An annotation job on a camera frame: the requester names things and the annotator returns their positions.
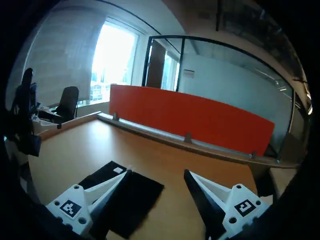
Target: desk surface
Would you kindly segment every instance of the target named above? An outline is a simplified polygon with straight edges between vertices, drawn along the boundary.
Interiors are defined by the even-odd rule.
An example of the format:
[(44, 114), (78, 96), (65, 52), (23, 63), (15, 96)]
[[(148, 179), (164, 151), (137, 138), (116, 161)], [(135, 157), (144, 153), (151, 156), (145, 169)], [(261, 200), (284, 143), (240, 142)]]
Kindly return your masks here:
[[(161, 144), (93, 120), (42, 143), (30, 171), (39, 199), (48, 204), (109, 161), (164, 185), (142, 226), (130, 239), (204, 239), (204, 224), (183, 179), (189, 169), (226, 187), (242, 183), (256, 193), (248, 166)], [(109, 231), (108, 240), (122, 239)]]

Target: window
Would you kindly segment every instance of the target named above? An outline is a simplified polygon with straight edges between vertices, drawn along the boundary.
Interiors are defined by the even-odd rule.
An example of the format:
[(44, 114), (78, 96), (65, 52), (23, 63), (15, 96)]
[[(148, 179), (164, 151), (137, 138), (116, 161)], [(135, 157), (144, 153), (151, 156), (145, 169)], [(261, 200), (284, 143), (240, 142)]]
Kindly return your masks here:
[(131, 85), (138, 34), (106, 22), (101, 29), (92, 64), (90, 104), (108, 102), (110, 85)]
[(179, 63), (171, 58), (167, 52), (164, 56), (161, 89), (175, 91), (177, 89)]

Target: glass partition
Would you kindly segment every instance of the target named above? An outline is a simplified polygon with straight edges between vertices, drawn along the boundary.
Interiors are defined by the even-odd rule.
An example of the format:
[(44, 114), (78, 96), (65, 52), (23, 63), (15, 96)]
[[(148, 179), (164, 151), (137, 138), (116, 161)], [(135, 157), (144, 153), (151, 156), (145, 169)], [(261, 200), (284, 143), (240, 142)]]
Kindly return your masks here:
[[(174, 51), (166, 47), (168, 40), (176, 46)], [(150, 41), (143, 86), (152, 86), (148, 81), (153, 75), (160, 78), (160, 69), (158, 88), (223, 102), (273, 122), (268, 147), (281, 150), (292, 119), (293, 89), (274, 69), (250, 53), (205, 38), (154, 36)], [(159, 59), (162, 65), (154, 70), (151, 62)]]

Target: black fabric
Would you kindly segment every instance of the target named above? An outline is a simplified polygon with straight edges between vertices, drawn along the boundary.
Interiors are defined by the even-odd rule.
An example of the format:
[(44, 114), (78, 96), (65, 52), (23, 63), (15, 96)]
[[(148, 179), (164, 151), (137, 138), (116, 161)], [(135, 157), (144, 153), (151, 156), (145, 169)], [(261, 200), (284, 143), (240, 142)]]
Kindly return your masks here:
[(84, 180), (82, 180), (79, 185), (82, 186), (84, 189), (91, 188), (93, 186), (96, 186), (102, 182), (105, 182), (111, 178), (114, 178), (115, 176), (118, 176), (119, 174), (114, 172), (113, 170), (115, 168), (121, 168), (123, 171), (126, 171), (127, 169), (113, 161), (107, 163), (102, 168), (100, 168), (98, 171), (94, 172), (93, 174), (87, 176)]
[(133, 172), (126, 191), (122, 192), (119, 203), (121, 208), (110, 230), (123, 238), (129, 238), (148, 215), (163, 188), (162, 184)]
[[(86, 177), (79, 185), (87, 189), (109, 180), (118, 175), (113, 171), (117, 167), (126, 170), (123, 166), (111, 161)], [(162, 184), (132, 172), (124, 190), (119, 193), (117, 214), (109, 223), (110, 230), (123, 238), (129, 238), (148, 215), (163, 188)]]

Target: orange desk divider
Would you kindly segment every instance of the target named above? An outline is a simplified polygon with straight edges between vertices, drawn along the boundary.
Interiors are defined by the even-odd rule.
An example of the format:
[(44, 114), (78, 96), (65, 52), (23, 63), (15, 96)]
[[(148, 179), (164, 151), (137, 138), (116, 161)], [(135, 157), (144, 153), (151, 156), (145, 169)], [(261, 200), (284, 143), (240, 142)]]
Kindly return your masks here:
[(119, 118), (217, 146), (262, 156), (274, 123), (228, 104), (157, 88), (111, 85)]

